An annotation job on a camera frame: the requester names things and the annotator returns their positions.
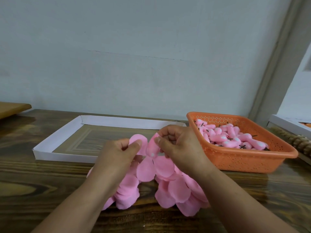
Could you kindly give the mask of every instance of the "white paper box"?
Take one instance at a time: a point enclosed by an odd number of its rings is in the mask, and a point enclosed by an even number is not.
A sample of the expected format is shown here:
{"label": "white paper box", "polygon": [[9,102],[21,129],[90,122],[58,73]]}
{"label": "white paper box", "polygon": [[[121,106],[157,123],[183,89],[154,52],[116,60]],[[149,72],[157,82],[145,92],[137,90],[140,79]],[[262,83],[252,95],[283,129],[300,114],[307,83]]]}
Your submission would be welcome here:
{"label": "white paper box", "polygon": [[311,119],[288,118],[280,115],[271,115],[269,122],[291,132],[296,135],[303,135],[311,139],[311,128],[301,123],[311,123]]}
{"label": "white paper box", "polygon": [[41,141],[36,147],[34,147],[33,153],[35,158],[37,160],[95,163],[97,156],[52,153],[53,150],[55,150],[70,136],[72,136],[84,124],[156,130],[170,124],[184,127],[186,126],[184,123],[174,121],[80,115],[79,117],[76,117],[74,120],[64,125],[62,128],[58,129],[45,140]]}

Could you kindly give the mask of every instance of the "forearm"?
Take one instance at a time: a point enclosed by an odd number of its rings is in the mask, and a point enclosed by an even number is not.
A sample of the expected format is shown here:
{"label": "forearm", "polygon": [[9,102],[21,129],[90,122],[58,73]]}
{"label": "forearm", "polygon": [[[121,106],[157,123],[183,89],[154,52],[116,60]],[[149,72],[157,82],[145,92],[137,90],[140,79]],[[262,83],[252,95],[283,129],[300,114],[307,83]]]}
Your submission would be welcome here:
{"label": "forearm", "polygon": [[92,180],[85,181],[62,202],[33,233],[86,233],[90,232],[109,198],[109,188]]}
{"label": "forearm", "polygon": [[211,163],[197,182],[228,232],[297,232]]}

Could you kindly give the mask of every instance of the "person's right hand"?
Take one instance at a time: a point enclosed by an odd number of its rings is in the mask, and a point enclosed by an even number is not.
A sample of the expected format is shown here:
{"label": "person's right hand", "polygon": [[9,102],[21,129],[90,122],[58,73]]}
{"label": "person's right hand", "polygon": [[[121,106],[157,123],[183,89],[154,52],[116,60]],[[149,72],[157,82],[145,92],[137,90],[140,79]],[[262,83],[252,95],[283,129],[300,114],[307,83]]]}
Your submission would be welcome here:
{"label": "person's right hand", "polygon": [[184,173],[196,179],[200,172],[215,167],[206,157],[190,127],[168,125],[158,131],[155,143]]}

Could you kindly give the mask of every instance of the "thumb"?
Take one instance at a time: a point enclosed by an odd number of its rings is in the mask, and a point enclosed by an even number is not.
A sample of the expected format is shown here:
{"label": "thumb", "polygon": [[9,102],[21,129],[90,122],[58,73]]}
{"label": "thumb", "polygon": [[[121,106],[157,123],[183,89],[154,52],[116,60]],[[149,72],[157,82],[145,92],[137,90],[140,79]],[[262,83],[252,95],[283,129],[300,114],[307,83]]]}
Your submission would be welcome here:
{"label": "thumb", "polygon": [[142,146],[142,140],[137,140],[133,142],[132,144],[130,144],[124,152],[130,158],[134,158],[134,156],[140,150],[141,146]]}
{"label": "thumb", "polygon": [[171,156],[173,153],[175,146],[170,143],[167,139],[163,137],[156,137],[155,143],[164,151],[164,153],[168,156]]}

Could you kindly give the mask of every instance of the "orange plastic basket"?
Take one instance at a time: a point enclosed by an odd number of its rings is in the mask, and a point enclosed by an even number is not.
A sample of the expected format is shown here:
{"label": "orange plastic basket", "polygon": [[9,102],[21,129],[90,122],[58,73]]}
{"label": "orange plastic basket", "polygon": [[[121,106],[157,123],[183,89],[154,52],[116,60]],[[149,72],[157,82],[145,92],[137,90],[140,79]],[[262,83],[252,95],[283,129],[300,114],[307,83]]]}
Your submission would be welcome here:
{"label": "orange plastic basket", "polygon": [[[202,112],[187,113],[190,127],[193,128],[200,144],[209,160],[221,170],[240,172],[273,172],[285,158],[296,158],[297,150],[290,144],[257,125],[253,121],[236,115],[212,114]],[[247,150],[218,147],[204,140],[197,129],[194,120],[202,119],[208,124],[225,125],[232,123],[238,126],[243,133],[257,135],[254,139],[263,141],[269,145],[270,151]]]}

